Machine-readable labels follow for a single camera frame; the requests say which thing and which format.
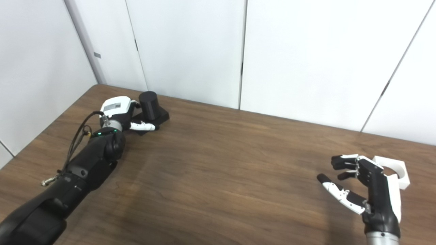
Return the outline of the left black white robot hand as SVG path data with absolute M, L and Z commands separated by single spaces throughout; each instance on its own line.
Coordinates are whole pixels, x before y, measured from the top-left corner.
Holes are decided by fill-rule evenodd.
M 103 116 L 100 116 L 100 126 L 102 128 L 111 127 L 117 132 L 128 130 L 149 132 L 158 130 L 158 127 L 154 124 L 133 119 L 135 111 L 140 108 L 139 102 L 127 96 L 107 99 L 100 109 L 103 112 Z

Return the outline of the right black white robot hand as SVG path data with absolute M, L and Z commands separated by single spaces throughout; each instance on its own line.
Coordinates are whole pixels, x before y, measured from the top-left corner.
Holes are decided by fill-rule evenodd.
M 398 245 L 402 211 L 397 175 L 386 175 L 383 166 L 359 154 L 332 156 L 330 163 L 333 169 L 343 171 L 338 180 L 356 178 L 368 190 L 368 196 L 362 197 L 325 174 L 317 175 L 317 180 L 337 201 L 361 215 L 367 244 Z

